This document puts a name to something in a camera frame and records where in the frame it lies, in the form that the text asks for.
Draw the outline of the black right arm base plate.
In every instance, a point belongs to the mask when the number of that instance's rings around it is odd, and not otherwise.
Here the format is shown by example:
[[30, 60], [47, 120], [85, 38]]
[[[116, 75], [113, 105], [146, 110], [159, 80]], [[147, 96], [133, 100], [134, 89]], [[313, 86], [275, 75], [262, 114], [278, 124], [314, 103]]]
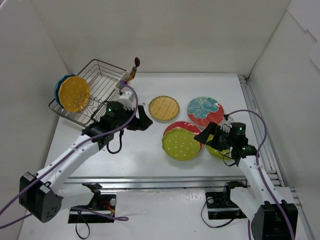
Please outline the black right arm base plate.
[[203, 223], [211, 229], [220, 229], [238, 219], [247, 219], [248, 231], [258, 205], [249, 191], [249, 183], [227, 182], [222, 191], [205, 193], [205, 202], [200, 211]]

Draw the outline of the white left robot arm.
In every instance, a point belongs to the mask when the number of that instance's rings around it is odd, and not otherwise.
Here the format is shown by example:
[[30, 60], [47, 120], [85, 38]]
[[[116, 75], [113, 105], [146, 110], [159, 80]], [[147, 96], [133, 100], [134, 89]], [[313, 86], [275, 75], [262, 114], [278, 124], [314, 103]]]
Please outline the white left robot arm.
[[116, 132], [145, 131], [152, 124], [143, 105], [125, 109], [118, 101], [108, 102], [105, 114], [83, 129], [62, 155], [37, 173], [26, 172], [20, 178], [19, 203], [42, 223], [64, 209], [96, 209], [101, 195], [98, 183], [71, 188], [64, 188], [64, 183], [86, 160], [107, 146]]

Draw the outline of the blue polka dot bowl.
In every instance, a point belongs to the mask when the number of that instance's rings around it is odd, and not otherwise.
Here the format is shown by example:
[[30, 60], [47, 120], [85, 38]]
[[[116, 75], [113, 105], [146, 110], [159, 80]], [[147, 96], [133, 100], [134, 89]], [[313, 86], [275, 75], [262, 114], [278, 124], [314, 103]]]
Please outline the blue polka dot bowl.
[[60, 87], [61, 87], [61, 84], [69, 77], [74, 77], [76, 76], [76, 74], [67, 74], [67, 75], [64, 75], [63, 77], [60, 78], [60, 80], [55, 84], [55, 87], [54, 87], [54, 99], [55, 101], [57, 102], [57, 104], [63, 108], [63, 106], [61, 105], [60, 103], [60, 99], [59, 99], [59, 90], [60, 90]]

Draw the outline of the green polka dot bowl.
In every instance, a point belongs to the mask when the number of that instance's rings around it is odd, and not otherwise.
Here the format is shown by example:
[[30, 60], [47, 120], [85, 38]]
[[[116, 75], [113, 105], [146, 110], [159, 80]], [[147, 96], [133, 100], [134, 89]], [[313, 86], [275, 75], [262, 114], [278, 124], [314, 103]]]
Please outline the green polka dot bowl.
[[205, 147], [208, 150], [210, 155], [212, 155], [218, 159], [221, 159], [221, 160], [222, 159], [231, 160], [229, 149], [219, 151], [219, 150], [216, 150], [216, 149], [210, 147], [209, 145], [206, 145]]
[[190, 161], [202, 149], [201, 144], [194, 140], [195, 134], [184, 128], [173, 128], [162, 137], [162, 149], [177, 161]]

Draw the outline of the yellow polka dot bowl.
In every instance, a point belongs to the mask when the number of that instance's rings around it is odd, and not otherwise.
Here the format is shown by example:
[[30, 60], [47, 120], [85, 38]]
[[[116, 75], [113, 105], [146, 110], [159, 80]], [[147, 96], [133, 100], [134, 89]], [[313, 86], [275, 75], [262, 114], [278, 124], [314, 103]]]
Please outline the yellow polka dot bowl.
[[67, 112], [82, 111], [90, 100], [90, 86], [87, 81], [76, 75], [69, 76], [62, 82], [58, 91], [58, 99]]

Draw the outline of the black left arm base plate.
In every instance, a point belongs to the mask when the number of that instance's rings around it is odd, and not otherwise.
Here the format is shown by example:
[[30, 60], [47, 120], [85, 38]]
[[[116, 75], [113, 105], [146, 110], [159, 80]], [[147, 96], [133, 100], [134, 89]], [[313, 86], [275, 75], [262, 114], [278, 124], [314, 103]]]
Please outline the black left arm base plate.
[[[102, 186], [98, 183], [83, 183], [85, 187], [88, 187], [94, 192], [93, 200], [88, 205], [81, 205], [80, 208], [89, 209], [101, 214], [108, 215], [112, 218], [115, 217], [116, 210], [116, 194], [115, 193], [98, 193], [102, 189]], [[92, 212], [84, 212], [81, 210], [71, 209], [68, 216], [68, 224], [75, 224], [75, 233], [81, 240], [87, 240], [91, 234], [89, 224], [102, 224], [102, 223], [114, 223], [114, 219], [103, 217], [93, 214]], [[78, 225], [84, 224], [87, 228], [87, 234], [81, 235], [78, 230]]]

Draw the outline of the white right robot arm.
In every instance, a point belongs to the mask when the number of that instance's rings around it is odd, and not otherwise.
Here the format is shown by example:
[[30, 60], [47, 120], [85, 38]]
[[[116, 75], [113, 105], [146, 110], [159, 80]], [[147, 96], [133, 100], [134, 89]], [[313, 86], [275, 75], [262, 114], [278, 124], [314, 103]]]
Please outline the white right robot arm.
[[244, 174], [249, 186], [231, 181], [225, 184], [221, 200], [236, 205], [250, 222], [255, 240], [294, 240], [298, 210], [280, 195], [267, 172], [259, 163], [259, 153], [249, 144], [246, 125], [232, 122], [225, 130], [211, 122], [194, 140], [215, 150], [229, 150], [229, 156]]

